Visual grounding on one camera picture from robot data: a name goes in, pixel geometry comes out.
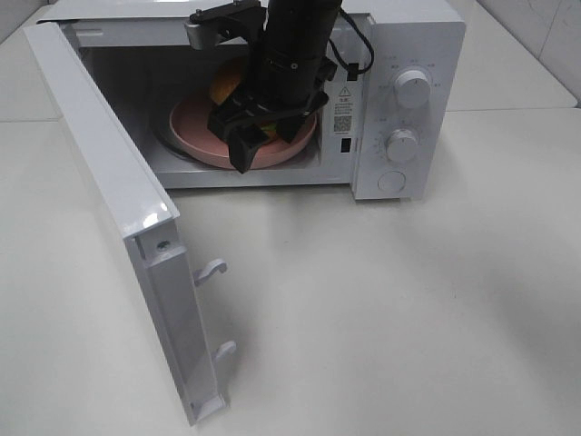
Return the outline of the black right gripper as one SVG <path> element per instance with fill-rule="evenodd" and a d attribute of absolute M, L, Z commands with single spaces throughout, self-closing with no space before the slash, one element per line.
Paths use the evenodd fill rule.
<path fill-rule="evenodd" d="M 290 144 L 306 119 L 329 101 L 323 87 L 337 68 L 329 58 L 249 58 L 241 83 L 209 121 L 213 133 L 228 136 L 233 168 L 251 169 L 268 141 L 262 125 L 275 123 L 276 134 Z"/>

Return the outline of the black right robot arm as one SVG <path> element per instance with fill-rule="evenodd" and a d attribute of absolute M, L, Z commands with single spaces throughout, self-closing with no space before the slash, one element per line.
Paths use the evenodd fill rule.
<path fill-rule="evenodd" d="M 326 57 L 340 1 L 270 1 L 266 23 L 251 45 L 241 82 L 215 107 L 208 129 L 228 145 L 239 173 L 251 169 L 269 140 L 262 130 L 273 124 L 290 143 L 306 120 L 328 101 L 322 91 L 337 66 Z"/>

